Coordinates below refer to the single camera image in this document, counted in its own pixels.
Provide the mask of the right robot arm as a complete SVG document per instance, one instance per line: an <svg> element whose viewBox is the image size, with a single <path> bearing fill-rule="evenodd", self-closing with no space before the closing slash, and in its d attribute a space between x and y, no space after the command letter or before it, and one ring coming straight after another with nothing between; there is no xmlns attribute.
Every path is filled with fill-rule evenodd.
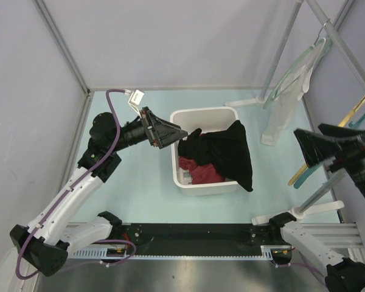
<svg viewBox="0 0 365 292"><path fill-rule="evenodd" d="M365 130L322 123L319 132L296 129L294 135L308 167L332 160L332 173L345 170L365 199ZM329 291L365 291L365 264L335 252L307 232L288 212L269 220L268 236L275 244L287 242L306 256L324 276Z"/></svg>

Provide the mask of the white tank top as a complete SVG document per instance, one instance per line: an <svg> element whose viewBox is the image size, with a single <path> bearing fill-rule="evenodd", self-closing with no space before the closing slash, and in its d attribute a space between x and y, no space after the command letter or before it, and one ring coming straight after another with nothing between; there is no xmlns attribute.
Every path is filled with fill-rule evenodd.
<svg viewBox="0 0 365 292"><path fill-rule="evenodd" d="M268 146L277 144L282 131L289 124L297 108L297 104L310 89L310 79L314 67L321 58L326 42L326 38L320 38L309 46L297 57L270 92L263 107L267 108L273 103L274 109L267 127L262 133L262 144Z"/></svg>

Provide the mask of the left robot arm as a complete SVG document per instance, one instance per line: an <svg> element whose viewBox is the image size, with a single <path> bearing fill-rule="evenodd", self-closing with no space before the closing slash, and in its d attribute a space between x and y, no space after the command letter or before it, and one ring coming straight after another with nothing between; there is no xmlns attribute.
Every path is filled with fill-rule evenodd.
<svg viewBox="0 0 365 292"><path fill-rule="evenodd" d="M108 211L73 231L66 228L88 198L118 168L122 161L118 151L143 141L162 149L188 135L179 125L157 117L147 107L123 127L114 111L98 114L89 134L88 147L69 181L27 226L17 224L10 231L18 250L17 262L27 261L44 276L57 273L78 250L93 243L115 243L121 239L122 222Z"/></svg>

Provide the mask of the red tank top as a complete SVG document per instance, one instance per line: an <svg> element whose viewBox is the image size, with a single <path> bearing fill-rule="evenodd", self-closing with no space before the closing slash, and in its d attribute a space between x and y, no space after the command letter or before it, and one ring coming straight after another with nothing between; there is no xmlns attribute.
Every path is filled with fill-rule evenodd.
<svg viewBox="0 0 365 292"><path fill-rule="evenodd" d="M183 156L179 157L179 166L183 170L187 170L192 179L192 184L212 184L223 183L225 177L221 176L213 166L213 164L198 165L194 159L187 159Z"/></svg>

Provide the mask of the black tank top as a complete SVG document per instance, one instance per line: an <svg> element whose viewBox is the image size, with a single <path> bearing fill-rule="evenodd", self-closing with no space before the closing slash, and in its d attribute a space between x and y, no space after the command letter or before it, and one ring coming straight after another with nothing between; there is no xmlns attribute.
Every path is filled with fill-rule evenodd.
<svg viewBox="0 0 365 292"><path fill-rule="evenodd" d="M216 172L252 192L252 162L243 124L236 120L227 130L203 133L197 128L179 141L178 154L198 165L212 164Z"/></svg>

